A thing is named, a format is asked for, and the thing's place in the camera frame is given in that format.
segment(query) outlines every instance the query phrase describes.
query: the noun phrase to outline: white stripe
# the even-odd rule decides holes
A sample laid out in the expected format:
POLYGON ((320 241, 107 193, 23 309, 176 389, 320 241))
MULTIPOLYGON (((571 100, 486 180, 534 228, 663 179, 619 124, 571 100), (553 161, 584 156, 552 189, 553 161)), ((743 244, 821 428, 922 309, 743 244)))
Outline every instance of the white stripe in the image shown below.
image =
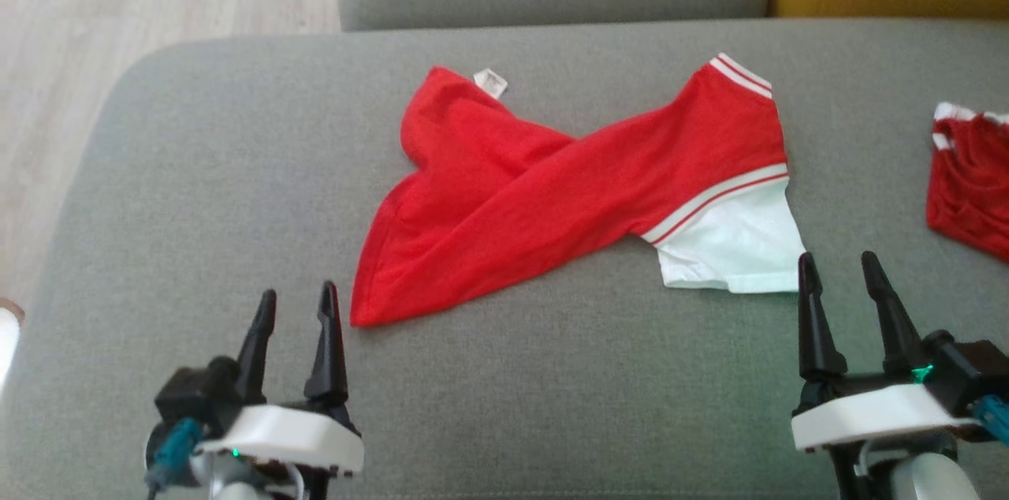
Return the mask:
MULTIPOLYGON (((715 186, 711 186, 702 192, 702 194, 690 199, 690 201, 686 202, 684 206, 679 207, 676 212, 670 214, 670 216, 666 216, 665 219, 658 224, 658 226, 647 231, 642 238, 645 238, 646 241, 654 243, 658 241, 659 238, 663 237, 663 234, 668 233, 672 227, 680 223, 681 220, 690 216, 694 210, 699 209, 699 207, 705 202, 716 198, 716 196, 724 194, 725 191, 732 191, 732 189, 737 186, 753 183, 754 180, 767 179, 768 176, 775 176, 775 174, 781 174, 783 172, 788 172, 788 165, 781 162, 778 163, 778 165, 765 166, 765 168, 758 168, 757 170, 751 170, 750 172, 740 174, 739 176, 733 176, 732 179, 722 180, 720 183, 715 184, 715 186)), ((774 181, 776 180, 768 180, 767 182, 774 183, 774 181)))
POLYGON ((728 57, 728 54, 725 54, 724 52, 719 52, 718 53, 718 57, 721 58, 722 60, 724 60, 728 66, 735 68, 740 73, 742 73, 743 75, 745 75, 751 81, 756 82, 757 84, 760 84, 762 86, 766 86, 768 88, 768 90, 771 90, 771 83, 770 82, 768 82, 768 81, 764 80, 763 78, 755 75, 753 72, 750 72, 749 70, 747 70, 746 67, 744 67, 743 65, 741 65, 741 64, 737 62, 736 60, 732 59, 731 57, 728 57))
POLYGON ((1009 125, 1009 114, 997 114, 995 112, 985 112, 985 119, 994 121, 1002 125, 1009 125))
POLYGON ((935 148, 940 151, 952 148, 948 138, 941 133, 932 133, 932 141, 935 143, 935 148))
POLYGON ((721 74, 725 75, 725 78, 727 78, 728 80, 735 82, 736 84, 739 84, 743 88, 746 88, 747 90, 751 90, 751 91, 753 91, 753 92, 755 92, 757 94, 760 94, 761 96, 763 96, 765 98, 768 98, 768 99, 771 98, 771 91, 770 90, 768 90, 767 88, 764 88, 763 86, 759 86, 757 84, 754 84, 753 82, 750 82, 749 80, 747 80, 747 79, 743 78, 742 76, 736 74, 736 72, 733 71, 733 69, 728 69, 728 67, 725 66, 721 60, 719 60, 717 58, 711 58, 711 61, 708 62, 708 65, 711 65, 712 67, 718 69, 718 72, 720 72, 721 74))
POLYGON ((956 104, 950 104, 949 102, 940 102, 939 105, 935 106, 935 115, 932 117, 935 120, 958 119, 960 121, 971 121, 976 116, 976 112, 969 110, 964 106, 958 106, 956 104))

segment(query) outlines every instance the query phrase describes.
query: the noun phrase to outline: wooden floor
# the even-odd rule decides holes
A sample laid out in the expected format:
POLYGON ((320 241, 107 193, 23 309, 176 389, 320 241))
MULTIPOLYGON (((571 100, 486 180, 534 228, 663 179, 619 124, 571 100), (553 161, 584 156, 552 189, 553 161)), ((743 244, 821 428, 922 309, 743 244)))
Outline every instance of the wooden floor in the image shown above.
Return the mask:
POLYGON ((0 296, 31 296, 102 102, 181 40, 339 30, 336 0, 0 0, 0 296))

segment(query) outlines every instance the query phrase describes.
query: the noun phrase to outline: blue cable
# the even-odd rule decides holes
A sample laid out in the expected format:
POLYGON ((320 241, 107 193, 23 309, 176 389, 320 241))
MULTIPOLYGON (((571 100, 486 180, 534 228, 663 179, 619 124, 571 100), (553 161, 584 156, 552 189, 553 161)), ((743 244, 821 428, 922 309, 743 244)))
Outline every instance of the blue cable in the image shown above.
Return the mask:
POLYGON ((974 417, 989 433, 1009 447, 1009 405, 996 395, 984 396, 974 406, 974 417))
POLYGON ((154 454, 153 464, 143 475, 143 482, 152 493, 163 492, 186 475, 189 459, 202 440, 203 428, 196 419, 185 417, 176 423, 154 454))

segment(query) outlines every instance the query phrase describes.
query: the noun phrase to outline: white tag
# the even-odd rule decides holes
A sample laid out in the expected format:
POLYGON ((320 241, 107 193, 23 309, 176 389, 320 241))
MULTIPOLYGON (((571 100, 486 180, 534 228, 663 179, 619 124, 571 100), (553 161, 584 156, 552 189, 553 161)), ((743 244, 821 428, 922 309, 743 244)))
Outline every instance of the white tag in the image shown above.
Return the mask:
POLYGON ((508 81, 497 76, 490 69, 483 69, 474 74, 473 82, 476 83, 476 86, 480 87, 480 90, 490 94, 490 97, 494 100, 500 98, 501 94, 504 93, 504 89, 508 88, 508 81))

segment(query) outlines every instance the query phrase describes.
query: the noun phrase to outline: red fabric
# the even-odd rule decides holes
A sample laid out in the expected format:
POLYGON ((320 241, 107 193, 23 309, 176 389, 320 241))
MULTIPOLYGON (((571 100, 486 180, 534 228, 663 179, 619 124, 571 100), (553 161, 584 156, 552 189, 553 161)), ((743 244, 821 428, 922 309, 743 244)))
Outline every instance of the red fabric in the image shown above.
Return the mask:
POLYGON ((936 117, 951 147, 932 154, 928 226, 1009 263, 1009 124, 964 108, 936 117))
POLYGON ((407 109, 418 165, 375 215, 351 325, 448 309, 645 234, 700 192, 786 161, 774 102, 708 65, 663 108, 573 140, 434 69, 407 109))

